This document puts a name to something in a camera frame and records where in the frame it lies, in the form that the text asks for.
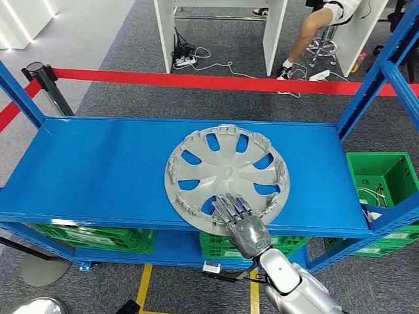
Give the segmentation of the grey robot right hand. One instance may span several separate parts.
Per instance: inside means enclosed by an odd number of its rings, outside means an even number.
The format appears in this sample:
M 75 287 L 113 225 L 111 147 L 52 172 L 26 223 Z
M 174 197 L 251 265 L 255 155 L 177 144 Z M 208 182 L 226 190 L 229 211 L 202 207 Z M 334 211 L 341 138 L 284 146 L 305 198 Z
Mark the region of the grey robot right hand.
M 229 241 L 244 258 L 253 259 L 271 247 L 265 224 L 242 195 L 218 194 L 212 205 L 223 220 Z

